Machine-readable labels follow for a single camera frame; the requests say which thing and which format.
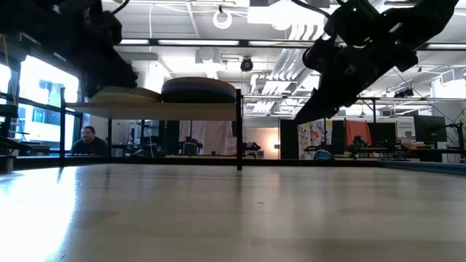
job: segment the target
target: security camera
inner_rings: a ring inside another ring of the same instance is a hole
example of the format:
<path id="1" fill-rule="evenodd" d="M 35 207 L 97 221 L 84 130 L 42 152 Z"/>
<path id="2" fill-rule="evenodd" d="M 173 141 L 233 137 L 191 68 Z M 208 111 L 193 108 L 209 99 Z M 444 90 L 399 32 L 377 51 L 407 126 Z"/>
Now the security camera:
<path id="1" fill-rule="evenodd" d="M 253 70 L 254 64 L 250 57 L 244 57 L 241 62 L 241 71 L 249 72 Z"/>

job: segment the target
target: colorful poster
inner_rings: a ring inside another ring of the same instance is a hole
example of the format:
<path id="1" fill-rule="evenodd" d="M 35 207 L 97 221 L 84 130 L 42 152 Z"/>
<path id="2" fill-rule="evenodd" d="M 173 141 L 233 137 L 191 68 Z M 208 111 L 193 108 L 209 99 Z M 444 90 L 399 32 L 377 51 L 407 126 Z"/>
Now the colorful poster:
<path id="1" fill-rule="evenodd" d="M 309 152 L 304 152 L 304 149 L 308 146 L 311 146 L 311 123 L 300 124 L 298 126 L 298 148 L 300 160 L 312 159 Z"/>
<path id="2" fill-rule="evenodd" d="M 298 126 L 298 140 L 299 140 L 299 159 L 310 160 L 313 159 L 314 152 L 305 152 L 308 146 L 320 146 L 325 139 L 324 121 L 317 120 Z M 332 121 L 326 121 L 327 129 L 327 145 L 332 143 Z"/>

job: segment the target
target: black cable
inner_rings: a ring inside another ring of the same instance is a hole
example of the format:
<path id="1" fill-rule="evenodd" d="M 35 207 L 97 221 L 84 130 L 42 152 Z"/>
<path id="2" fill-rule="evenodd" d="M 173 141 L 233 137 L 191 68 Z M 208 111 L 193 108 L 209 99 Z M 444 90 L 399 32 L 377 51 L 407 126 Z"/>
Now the black cable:
<path id="1" fill-rule="evenodd" d="M 315 7 L 315 6 L 311 5 L 311 4 L 306 4 L 306 3 L 302 2 L 302 1 L 299 1 L 299 0 L 291 0 L 291 1 L 294 4 L 299 5 L 300 7 L 304 7 L 306 9 L 311 10 L 311 11 L 318 12 L 319 14 L 325 16 L 328 19 L 328 21 L 330 21 L 330 23 L 332 23 L 330 14 L 327 13 L 326 11 L 322 10 L 321 8 Z"/>
<path id="2" fill-rule="evenodd" d="M 456 119 L 454 119 L 453 124 L 455 124 L 455 123 L 457 122 L 458 118 L 461 117 L 461 115 L 462 115 L 465 111 L 466 111 L 466 107 L 463 108 L 463 110 L 461 110 L 461 111 L 459 112 L 459 114 L 458 114 L 458 116 L 456 117 Z"/>
<path id="3" fill-rule="evenodd" d="M 116 13 L 122 11 L 122 9 L 125 8 L 129 2 L 130 0 L 125 0 L 125 2 L 123 2 L 123 4 L 121 4 L 119 7 L 117 7 L 112 13 L 115 15 Z"/>

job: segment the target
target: sign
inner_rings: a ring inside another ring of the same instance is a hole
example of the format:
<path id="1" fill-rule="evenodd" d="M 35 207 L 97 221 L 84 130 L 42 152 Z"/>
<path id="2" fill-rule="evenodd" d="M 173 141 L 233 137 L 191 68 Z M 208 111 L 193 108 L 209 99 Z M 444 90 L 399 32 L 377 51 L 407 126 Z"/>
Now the sign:
<path id="1" fill-rule="evenodd" d="M 398 138 L 413 138 L 415 136 L 414 132 L 414 121 L 402 120 L 397 121 L 397 134 Z"/>

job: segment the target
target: computer monitor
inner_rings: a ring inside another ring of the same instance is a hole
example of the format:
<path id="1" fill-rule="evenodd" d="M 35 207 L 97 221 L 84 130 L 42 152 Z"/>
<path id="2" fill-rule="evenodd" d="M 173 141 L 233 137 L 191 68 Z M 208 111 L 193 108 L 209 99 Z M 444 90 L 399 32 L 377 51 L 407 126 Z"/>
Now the computer monitor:
<path id="1" fill-rule="evenodd" d="M 414 129 L 418 142 L 446 142 L 445 117 L 443 116 L 414 116 Z"/>

